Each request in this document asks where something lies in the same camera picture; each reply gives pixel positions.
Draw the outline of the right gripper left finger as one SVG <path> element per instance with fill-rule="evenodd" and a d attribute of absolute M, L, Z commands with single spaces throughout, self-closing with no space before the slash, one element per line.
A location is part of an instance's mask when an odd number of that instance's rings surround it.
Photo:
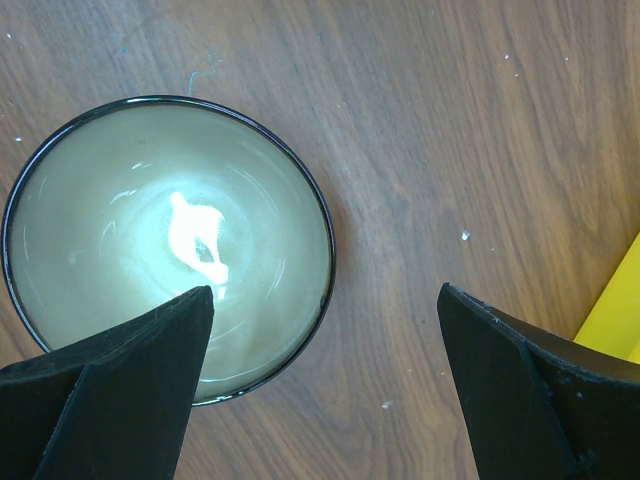
<path fill-rule="evenodd" d="M 2 478 L 173 478 L 213 317 L 196 287 L 2 368 Z"/>

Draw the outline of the black bowl beige inside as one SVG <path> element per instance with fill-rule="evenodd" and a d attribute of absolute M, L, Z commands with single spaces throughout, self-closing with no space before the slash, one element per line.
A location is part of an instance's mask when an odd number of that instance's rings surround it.
<path fill-rule="evenodd" d="M 336 276 L 326 200 L 277 135 L 225 106 L 148 95 L 89 110 L 7 197 L 1 265 L 46 352 L 199 286 L 214 317 L 194 402 L 244 395 L 307 347 Z"/>

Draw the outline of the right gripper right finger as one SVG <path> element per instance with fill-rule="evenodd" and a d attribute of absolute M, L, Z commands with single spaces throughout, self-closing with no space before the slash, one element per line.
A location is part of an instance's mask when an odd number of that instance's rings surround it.
<path fill-rule="evenodd" d="M 638 365 L 449 283 L 437 313 L 480 478 L 638 478 Z"/>

